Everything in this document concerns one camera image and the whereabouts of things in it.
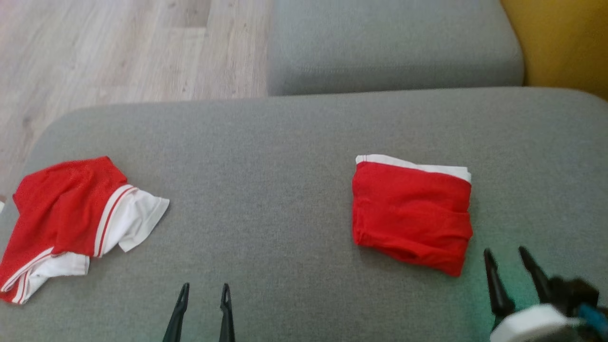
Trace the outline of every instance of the wooden floor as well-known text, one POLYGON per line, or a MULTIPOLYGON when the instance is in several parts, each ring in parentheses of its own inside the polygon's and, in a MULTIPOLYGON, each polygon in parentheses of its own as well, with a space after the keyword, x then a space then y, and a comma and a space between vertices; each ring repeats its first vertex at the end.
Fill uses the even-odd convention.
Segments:
POLYGON ((0 0, 0 197, 85 106, 266 95, 271 0, 0 0))

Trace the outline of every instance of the gray ottoman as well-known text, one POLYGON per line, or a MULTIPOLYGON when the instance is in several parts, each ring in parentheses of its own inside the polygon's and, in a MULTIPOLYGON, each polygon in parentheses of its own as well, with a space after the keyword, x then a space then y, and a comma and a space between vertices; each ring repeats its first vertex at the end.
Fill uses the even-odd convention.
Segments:
POLYGON ((521 85, 499 0, 276 0, 271 95, 521 85))
MULTIPOLYGON (((183 341, 217 340, 224 282, 238 341, 484 341, 482 252, 518 306, 537 302, 517 247, 608 291, 608 103, 574 91, 448 89, 119 105, 54 123, 25 172, 109 155, 169 198, 140 246, 0 303, 6 341, 159 341, 190 282, 183 341), (361 153, 468 166, 474 237, 460 278, 358 248, 361 153)), ((0 215, 0 248, 18 213, 0 215)))

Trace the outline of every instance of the white stripe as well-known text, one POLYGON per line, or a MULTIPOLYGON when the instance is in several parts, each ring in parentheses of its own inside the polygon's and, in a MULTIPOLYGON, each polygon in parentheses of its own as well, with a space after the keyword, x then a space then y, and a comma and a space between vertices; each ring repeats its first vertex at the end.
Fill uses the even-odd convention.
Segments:
POLYGON ((376 162, 378 164, 405 167, 407 169, 415 169, 425 172, 443 173, 445 175, 460 178, 461 180, 465 180, 469 183, 471 182, 471 174, 469 173, 469 170, 463 166, 418 165, 409 161, 385 155, 361 155, 357 156, 355 161, 357 162, 357 164, 359 164, 360 162, 367 161, 376 162))
POLYGON ((45 254, 49 254, 51 251, 53 250, 53 247, 49 248, 48 250, 43 251, 42 253, 40 253, 39 255, 37 255, 36 257, 32 258, 32 260, 30 260, 30 262, 28 262, 27 264, 23 265, 17 272, 15 272, 8 280, 6 283, 4 283, 4 285, 2 286, 2 288, 0 290, 2 290, 2 292, 8 292, 9 288, 17 281, 17 279, 19 279, 19 277, 25 273, 27 270, 29 270, 30 268, 34 267, 34 265, 36 265, 37 263, 44 261, 48 258, 50 258, 50 255, 48 257, 44 257, 40 260, 36 260, 39 257, 45 255, 45 254))
POLYGON ((13 300, 11 302, 15 303, 15 304, 19 304, 19 299, 21 298, 21 294, 23 294, 23 290, 25 288, 25 283, 26 283, 26 275, 22 275, 19 278, 19 285, 17 287, 17 295, 13 298, 13 300))
POLYGON ((106 221, 108 221, 108 219, 109 219, 108 216, 110 215, 110 211, 112 210, 112 206, 114 205, 114 202, 116 202, 116 200, 118 200, 118 198, 120 197, 120 194, 122 194, 123 191, 129 189, 130 187, 133 187, 133 186, 129 185, 129 184, 125 184, 125 185, 121 186, 120 188, 116 189, 116 191, 114 191, 114 193, 110 196, 108 202, 106 203, 106 206, 103 208, 102 218, 101 218, 101 220, 99 220, 99 224, 97 225, 97 233, 95 234, 95 250, 93 251, 94 257, 100 256, 99 246, 102 243, 103 228, 106 225, 106 221))

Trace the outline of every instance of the gray fabric surface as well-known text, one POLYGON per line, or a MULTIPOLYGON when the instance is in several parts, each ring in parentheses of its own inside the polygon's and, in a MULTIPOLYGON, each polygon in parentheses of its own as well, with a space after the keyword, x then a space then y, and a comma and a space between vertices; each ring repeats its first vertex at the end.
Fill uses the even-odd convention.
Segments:
MULTIPOLYGON (((7 341, 159 341, 191 283, 182 340, 218 338, 223 282, 238 341, 487 341, 482 251, 517 305, 537 302, 517 247, 608 291, 608 103, 574 91, 447 89, 119 105, 54 123, 25 173, 108 155, 171 205, 129 253, 0 304, 7 341), (361 153, 468 166, 474 237, 460 278, 358 248, 361 153)), ((18 217, 0 215, 0 248, 18 217)))
POLYGON ((276 0, 271 95, 521 85, 499 0, 276 0))

